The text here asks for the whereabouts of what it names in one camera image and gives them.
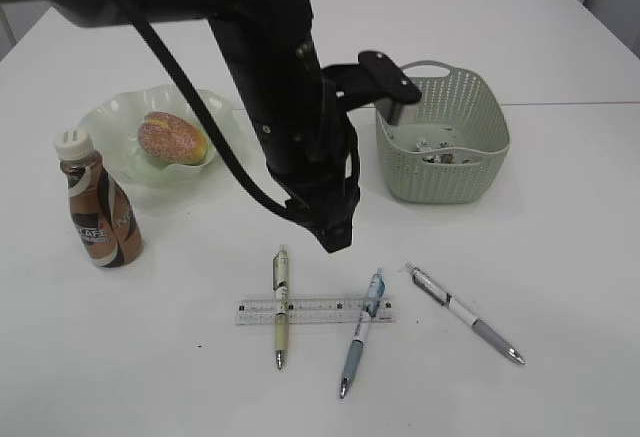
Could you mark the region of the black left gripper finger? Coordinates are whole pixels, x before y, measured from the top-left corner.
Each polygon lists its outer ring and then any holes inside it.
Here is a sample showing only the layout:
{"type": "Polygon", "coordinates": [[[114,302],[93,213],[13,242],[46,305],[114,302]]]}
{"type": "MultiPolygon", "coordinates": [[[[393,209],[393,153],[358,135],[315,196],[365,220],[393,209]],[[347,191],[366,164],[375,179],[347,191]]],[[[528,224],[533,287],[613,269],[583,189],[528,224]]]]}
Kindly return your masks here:
{"type": "Polygon", "coordinates": [[[351,246],[354,213],[353,206],[321,207],[318,211],[317,240],[328,253],[351,246]]]}

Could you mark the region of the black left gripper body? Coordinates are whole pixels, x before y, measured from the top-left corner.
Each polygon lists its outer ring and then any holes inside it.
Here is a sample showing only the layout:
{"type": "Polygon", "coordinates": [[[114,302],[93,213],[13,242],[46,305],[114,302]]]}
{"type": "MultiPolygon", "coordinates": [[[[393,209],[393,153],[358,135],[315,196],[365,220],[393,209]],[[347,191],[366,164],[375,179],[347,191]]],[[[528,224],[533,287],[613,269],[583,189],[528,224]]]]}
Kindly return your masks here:
{"type": "Polygon", "coordinates": [[[346,181],[353,128],[338,112],[311,34],[309,8],[252,15],[238,7],[207,17],[263,150],[267,169],[299,210],[247,183],[263,207],[294,222],[352,219],[359,200],[346,181]]]}

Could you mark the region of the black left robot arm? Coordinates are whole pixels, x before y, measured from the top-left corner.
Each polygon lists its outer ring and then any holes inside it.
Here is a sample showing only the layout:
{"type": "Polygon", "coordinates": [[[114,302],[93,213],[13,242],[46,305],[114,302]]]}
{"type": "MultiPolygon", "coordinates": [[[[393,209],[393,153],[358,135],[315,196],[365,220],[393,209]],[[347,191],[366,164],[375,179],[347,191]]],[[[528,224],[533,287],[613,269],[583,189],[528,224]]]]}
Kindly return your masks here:
{"type": "MultiPolygon", "coordinates": [[[[14,3],[31,0],[2,0],[14,3]]],[[[338,101],[340,65],[322,66],[310,0],[46,0],[81,27],[132,25],[182,92],[236,181],[265,209],[311,232],[328,252],[352,242],[360,198],[357,139],[338,101]],[[205,20],[287,201],[249,177],[204,101],[153,29],[205,20]]]]}

